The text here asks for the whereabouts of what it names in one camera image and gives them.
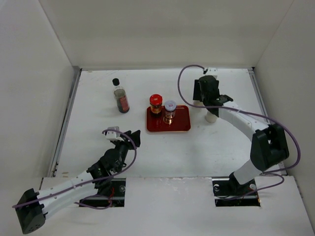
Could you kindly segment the black-cap white powder jar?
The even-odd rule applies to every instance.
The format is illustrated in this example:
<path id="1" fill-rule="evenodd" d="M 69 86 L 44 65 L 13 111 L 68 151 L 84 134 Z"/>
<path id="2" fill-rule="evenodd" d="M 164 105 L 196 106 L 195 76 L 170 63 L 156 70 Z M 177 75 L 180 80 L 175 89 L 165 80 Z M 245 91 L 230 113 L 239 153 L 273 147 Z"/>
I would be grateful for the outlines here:
<path id="1" fill-rule="evenodd" d="M 210 111 L 207 111 L 207 114 L 205 115 L 205 119 L 208 123 L 215 123 L 217 121 L 217 116 L 212 114 Z"/>

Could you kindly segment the small white-lid spice jar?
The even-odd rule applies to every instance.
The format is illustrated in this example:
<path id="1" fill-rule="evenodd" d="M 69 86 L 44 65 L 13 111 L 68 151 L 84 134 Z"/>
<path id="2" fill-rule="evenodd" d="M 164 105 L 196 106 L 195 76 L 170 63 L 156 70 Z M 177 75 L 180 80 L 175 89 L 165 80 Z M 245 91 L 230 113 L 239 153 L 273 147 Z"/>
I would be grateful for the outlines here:
<path id="1" fill-rule="evenodd" d="M 168 100 L 164 104 L 164 122 L 171 124 L 176 114 L 177 104 L 173 100 Z"/>

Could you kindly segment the red-lid chili sauce jar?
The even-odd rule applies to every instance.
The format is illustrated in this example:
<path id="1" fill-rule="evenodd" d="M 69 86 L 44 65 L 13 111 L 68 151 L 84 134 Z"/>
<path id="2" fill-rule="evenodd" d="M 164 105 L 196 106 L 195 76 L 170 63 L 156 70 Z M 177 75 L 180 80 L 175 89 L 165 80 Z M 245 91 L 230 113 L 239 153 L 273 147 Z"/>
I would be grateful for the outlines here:
<path id="1" fill-rule="evenodd" d="M 162 113 L 162 96 L 153 94 L 149 98 L 150 112 L 153 116 L 159 117 Z"/>

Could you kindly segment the tall dark sauce bottle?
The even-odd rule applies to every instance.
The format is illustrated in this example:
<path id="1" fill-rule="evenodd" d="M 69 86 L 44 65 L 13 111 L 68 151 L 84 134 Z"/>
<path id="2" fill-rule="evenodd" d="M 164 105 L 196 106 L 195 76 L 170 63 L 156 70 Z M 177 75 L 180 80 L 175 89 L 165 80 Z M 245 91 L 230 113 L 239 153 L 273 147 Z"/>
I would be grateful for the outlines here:
<path id="1" fill-rule="evenodd" d="M 130 106 L 127 100 L 126 91 L 122 86 L 120 86 L 120 81 L 118 78 L 114 78 L 112 80 L 112 83 L 114 86 L 113 94 L 117 103 L 118 110 L 123 114 L 127 113 L 130 109 Z"/>

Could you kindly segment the clear-top salt grinder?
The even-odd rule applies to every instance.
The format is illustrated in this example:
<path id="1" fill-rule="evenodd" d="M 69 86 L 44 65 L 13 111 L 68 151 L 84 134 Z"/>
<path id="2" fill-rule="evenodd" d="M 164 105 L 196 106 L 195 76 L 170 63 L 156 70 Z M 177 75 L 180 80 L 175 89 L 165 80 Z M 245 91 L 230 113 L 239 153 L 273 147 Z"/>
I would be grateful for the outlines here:
<path id="1" fill-rule="evenodd" d="M 193 104 L 194 104 L 195 106 L 204 106 L 203 102 L 202 102 L 202 101 L 199 101 L 199 100 L 194 100 L 194 101 L 193 101 Z"/>

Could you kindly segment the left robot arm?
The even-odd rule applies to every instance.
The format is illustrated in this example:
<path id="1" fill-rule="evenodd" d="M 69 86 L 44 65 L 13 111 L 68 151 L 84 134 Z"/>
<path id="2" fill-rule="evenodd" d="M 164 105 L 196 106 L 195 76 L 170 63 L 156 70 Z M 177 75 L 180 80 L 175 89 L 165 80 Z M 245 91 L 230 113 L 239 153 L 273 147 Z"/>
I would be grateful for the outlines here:
<path id="1" fill-rule="evenodd" d="M 118 127 L 111 127 L 102 133 L 114 147 L 87 170 L 49 189 L 31 188 L 22 194 L 13 208 L 23 234 L 38 230 L 48 218 L 71 204 L 80 205 L 88 197 L 107 195 L 114 177 L 131 167 L 126 164 L 126 156 L 130 150 L 137 151 L 140 147 L 141 131 L 121 132 Z"/>

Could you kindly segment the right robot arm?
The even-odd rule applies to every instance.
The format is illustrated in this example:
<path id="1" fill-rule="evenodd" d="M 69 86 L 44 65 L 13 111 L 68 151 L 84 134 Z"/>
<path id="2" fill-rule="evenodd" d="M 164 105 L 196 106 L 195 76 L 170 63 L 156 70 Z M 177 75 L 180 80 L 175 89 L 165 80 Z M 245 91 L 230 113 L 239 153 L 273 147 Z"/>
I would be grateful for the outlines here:
<path id="1" fill-rule="evenodd" d="M 193 100 L 206 106 L 208 113 L 232 124 L 252 143 L 249 160 L 229 176 L 231 193 L 241 194 L 256 176 L 289 157 L 284 129 L 242 113 L 231 97 L 220 94 L 219 81 L 214 76 L 206 75 L 194 81 Z"/>

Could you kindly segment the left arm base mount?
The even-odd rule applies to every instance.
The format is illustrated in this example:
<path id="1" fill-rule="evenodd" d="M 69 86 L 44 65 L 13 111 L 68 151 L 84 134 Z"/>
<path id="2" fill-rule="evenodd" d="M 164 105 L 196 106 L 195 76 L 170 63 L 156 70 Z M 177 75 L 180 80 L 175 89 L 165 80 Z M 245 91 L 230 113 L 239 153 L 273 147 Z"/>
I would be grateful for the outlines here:
<path id="1" fill-rule="evenodd" d="M 95 209 L 107 209 L 110 207 L 124 207 L 126 193 L 126 179 L 114 178 L 105 188 L 98 193 L 79 201 L 79 207 L 90 207 Z"/>

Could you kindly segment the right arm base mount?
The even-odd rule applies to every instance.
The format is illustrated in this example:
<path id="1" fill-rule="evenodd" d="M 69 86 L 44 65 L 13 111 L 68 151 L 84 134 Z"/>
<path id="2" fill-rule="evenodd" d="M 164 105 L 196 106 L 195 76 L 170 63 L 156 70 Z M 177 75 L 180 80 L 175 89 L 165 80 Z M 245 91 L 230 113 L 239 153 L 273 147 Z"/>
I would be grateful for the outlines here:
<path id="1" fill-rule="evenodd" d="M 257 189 L 254 179 L 240 185 L 230 176 L 214 177 L 212 186 L 217 207 L 260 207 L 258 193 L 254 192 Z"/>

